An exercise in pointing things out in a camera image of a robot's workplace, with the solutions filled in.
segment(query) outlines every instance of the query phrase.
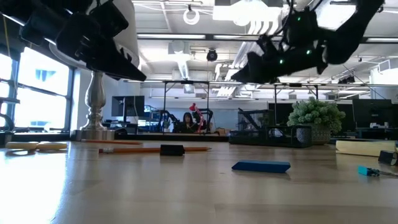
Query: blue screwdriver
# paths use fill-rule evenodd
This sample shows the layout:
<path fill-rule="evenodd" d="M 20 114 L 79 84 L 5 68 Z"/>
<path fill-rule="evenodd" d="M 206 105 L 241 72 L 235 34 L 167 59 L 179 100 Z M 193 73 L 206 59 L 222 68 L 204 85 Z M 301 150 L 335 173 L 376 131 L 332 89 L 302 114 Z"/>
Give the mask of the blue screwdriver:
<path fill-rule="evenodd" d="M 398 174 L 392 172 L 384 172 L 378 169 L 368 168 L 364 166 L 358 166 L 358 173 L 370 177 L 379 177 L 380 175 L 388 175 L 391 177 L 398 177 Z"/>

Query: black hair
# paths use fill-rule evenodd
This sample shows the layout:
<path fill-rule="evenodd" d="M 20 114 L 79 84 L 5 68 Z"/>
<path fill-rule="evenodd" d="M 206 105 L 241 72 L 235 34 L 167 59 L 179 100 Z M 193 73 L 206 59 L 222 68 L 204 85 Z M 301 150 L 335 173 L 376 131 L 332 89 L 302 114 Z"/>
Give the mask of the black hair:
<path fill-rule="evenodd" d="M 193 118 L 192 118 L 192 114 L 189 113 L 189 112 L 186 112 L 186 113 L 184 114 L 184 117 L 182 118 L 183 123 L 185 124 L 185 117 L 186 117 L 186 116 L 189 116 L 189 118 L 191 119 L 189 125 L 192 125 L 192 124 L 193 124 Z"/>

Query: blue eraser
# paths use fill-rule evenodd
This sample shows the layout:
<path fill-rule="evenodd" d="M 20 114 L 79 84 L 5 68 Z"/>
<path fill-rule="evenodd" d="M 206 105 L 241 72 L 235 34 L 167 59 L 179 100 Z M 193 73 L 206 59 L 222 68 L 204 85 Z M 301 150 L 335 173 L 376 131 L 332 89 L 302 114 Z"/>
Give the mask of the blue eraser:
<path fill-rule="evenodd" d="M 243 160 L 232 166 L 232 170 L 272 172 L 283 174 L 290 168 L 289 162 Z"/>
<path fill-rule="evenodd" d="M 368 168 L 365 166 L 358 166 L 358 173 L 362 175 L 368 175 Z"/>

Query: window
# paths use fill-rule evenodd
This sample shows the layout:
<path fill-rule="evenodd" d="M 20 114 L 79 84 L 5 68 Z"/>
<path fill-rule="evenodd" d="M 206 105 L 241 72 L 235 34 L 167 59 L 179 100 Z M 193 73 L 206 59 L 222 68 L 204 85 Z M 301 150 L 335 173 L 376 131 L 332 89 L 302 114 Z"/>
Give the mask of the window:
<path fill-rule="evenodd" d="M 69 67 L 30 48 L 21 53 L 16 127 L 69 128 Z"/>
<path fill-rule="evenodd" d="M 72 71 L 28 47 L 19 61 L 0 54 L 0 96 L 20 104 L 1 106 L 18 127 L 69 128 Z M 0 127 L 5 125 L 0 118 Z"/>
<path fill-rule="evenodd" d="M 6 83 L 0 83 L 0 97 L 8 97 L 9 86 Z M 6 114 L 7 113 L 7 104 L 3 103 L 1 105 L 0 113 Z M 0 127 L 3 127 L 6 124 L 4 118 L 0 118 Z"/>
<path fill-rule="evenodd" d="M 18 88 L 17 99 L 21 103 L 16 105 L 16 127 L 64 128 L 65 97 Z"/>
<path fill-rule="evenodd" d="M 18 82 L 66 96 L 69 68 L 28 47 L 21 54 Z"/>

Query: silver lamp base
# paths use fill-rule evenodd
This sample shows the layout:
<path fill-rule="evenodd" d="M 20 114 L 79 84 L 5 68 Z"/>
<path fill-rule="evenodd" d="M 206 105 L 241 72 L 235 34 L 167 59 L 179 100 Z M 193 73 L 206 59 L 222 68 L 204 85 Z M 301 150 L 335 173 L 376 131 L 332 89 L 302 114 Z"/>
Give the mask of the silver lamp base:
<path fill-rule="evenodd" d="M 70 133 L 72 141 L 87 140 L 114 140 L 114 131 L 107 130 L 102 125 L 102 107 L 105 106 L 105 90 L 103 73 L 92 72 L 91 81 L 86 92 L 85 103 L 88 106 L 87 123 L 80 130 Z"/>
<path fill-rule="evenodd" d="M 113 130 L 73 130 L 70 133 L 72 141 L 81 141 L 82 139 L 87 140 L 114 140 Z"/>

